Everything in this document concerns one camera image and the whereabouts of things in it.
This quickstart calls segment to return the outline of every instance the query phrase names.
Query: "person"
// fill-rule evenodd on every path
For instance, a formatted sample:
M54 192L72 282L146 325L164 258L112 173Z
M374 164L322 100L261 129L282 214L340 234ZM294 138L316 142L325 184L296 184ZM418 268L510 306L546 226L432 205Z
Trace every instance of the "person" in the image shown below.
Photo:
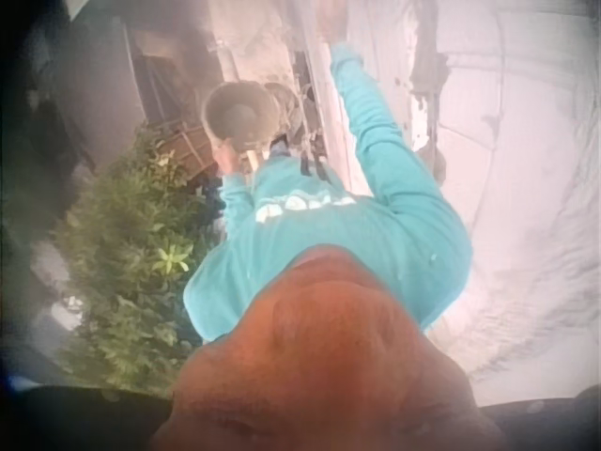
M504 449L422 333L466 283L468 234L344 43L346 11L324 0L317 16L373 198L286 156L250 191L234 149L215 149L227 240L184 293L211 343L182 368L157 449Z

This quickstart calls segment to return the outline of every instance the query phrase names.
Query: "long-sleeve shirt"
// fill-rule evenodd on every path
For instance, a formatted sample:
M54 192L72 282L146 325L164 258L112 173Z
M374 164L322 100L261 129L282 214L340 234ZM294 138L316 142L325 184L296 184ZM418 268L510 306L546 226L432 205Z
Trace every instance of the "long-sleeve shirt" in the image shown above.
M225 177L227 240L209 253L184 292L193 326L206 340L229 333L261 289L322 244L348 250L422 329L466 284L471 246L461 220L408 148L361 58L345 44L333 46L331 55L374 197L350 194L329 168L331 182L307 177L290 157L266 162L252 190L242 176Z

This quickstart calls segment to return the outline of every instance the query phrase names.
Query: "hand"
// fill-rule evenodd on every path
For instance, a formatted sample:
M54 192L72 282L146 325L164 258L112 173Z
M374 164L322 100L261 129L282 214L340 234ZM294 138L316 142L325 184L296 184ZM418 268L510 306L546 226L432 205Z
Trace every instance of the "hand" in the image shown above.
M347 0L319 0L316 14L317 31L327 43L336 44L347 40Z
M240 158L232 147L231 138L227 138L213 147L213 158L224 176L240 173Z

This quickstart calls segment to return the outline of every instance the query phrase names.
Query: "sleeve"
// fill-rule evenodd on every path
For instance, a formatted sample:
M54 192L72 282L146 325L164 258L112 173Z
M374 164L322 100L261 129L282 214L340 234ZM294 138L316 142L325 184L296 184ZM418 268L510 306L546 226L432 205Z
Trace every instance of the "sleeve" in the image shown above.
M227 236L231 237L254 211L253 197L246 186L244 176L241 174L224 176L221 198L225 203L223 211L225 231Z
M470 237L432 175L408 148L361 58L344 43L331 47L331 58L331 73L357 138L357 159L369 187L375 200L397 217L399 233L410 237L406 257L424 276L418 284L420 297L440 299L436 308L420 315L423 324L432 322L467 282ZM433 286L439 288L436 293Z

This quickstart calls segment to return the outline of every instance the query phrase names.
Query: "turquoise shirt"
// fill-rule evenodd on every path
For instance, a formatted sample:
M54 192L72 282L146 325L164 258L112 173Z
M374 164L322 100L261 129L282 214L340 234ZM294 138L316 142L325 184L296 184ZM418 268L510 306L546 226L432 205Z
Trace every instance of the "turquoise shirt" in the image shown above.
M290 157L267 161L253 189L242 176L223 178L227 240L184 291L193 326L208 341L236 327L256 294L319 244L347 249L422 329L466 284L471 247L461 220L408 148L361 58L345 44L332 47L331 55L374 197L350 194L330 169L331 183L304 176L300 161Z

